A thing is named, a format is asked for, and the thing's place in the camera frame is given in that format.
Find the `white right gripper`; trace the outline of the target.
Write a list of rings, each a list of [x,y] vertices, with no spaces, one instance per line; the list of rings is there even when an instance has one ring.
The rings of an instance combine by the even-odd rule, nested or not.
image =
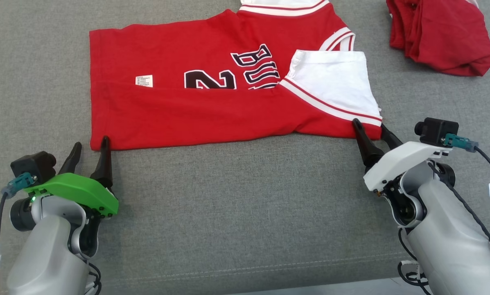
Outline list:
[[[433,171],[428,166],[428,159],[447,156],[452,151],[451,147],[439,147],[420,142],[409,141],[403,144],[382,123],[381,139],[391,150],[385,154],[370,140],[359,119],[354,119],[352,125],[361,160],[365,168],[370,169],[363,177],[365,185],[370,191],[377,189],[381,192],[385,185],[398,176],[402,177],[398,184],[404,192],[409,193],[418,189],[422,184],[433,179]]]

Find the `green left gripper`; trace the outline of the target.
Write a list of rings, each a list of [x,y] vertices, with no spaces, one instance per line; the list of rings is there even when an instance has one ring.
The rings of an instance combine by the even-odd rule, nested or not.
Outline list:
[[[54,176],[46,183],[24,189],[35,196],[55,195],[80,205],[97,210],[100,215],[111,217],[119,212],[119,200],[111,192],[113,186],[110,139],[104,136],[100,146],[99,160],[90,177],[74,174],[80,161],[82,143],[76,142],[67,159]]]

